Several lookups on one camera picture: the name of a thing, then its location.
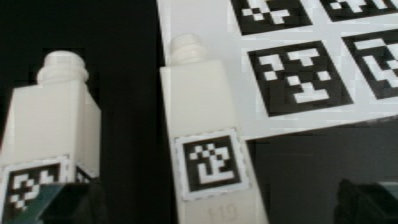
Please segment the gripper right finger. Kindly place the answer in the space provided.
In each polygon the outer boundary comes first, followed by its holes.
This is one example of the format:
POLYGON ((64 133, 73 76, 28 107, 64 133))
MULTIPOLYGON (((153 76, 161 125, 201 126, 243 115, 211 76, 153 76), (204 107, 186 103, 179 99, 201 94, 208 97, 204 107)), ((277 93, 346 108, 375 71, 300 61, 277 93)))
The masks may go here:
POLYGON ((334 224, 398 224, 398 181, 341 180, 334 224))

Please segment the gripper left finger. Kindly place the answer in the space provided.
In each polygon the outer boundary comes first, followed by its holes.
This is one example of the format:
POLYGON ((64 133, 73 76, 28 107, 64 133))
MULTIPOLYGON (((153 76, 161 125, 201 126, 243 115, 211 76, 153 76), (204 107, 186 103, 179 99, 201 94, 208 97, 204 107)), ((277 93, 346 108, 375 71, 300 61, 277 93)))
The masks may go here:
POLYGON ((110 224, 101 183, 46 184, 26 210, 3 224, 110 224))

